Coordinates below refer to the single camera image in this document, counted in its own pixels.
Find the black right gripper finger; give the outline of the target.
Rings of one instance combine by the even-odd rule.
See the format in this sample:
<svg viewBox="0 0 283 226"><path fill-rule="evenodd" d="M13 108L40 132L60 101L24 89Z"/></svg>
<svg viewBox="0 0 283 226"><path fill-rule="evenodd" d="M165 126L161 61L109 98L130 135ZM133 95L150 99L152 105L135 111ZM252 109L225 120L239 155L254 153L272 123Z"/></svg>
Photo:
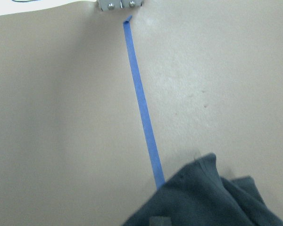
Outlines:
<svg viewBox="0 0 283 226"><path fill-rule="evenodd" d="M153 216L150 217L150 226L172 226L170 217Z"/></svg>

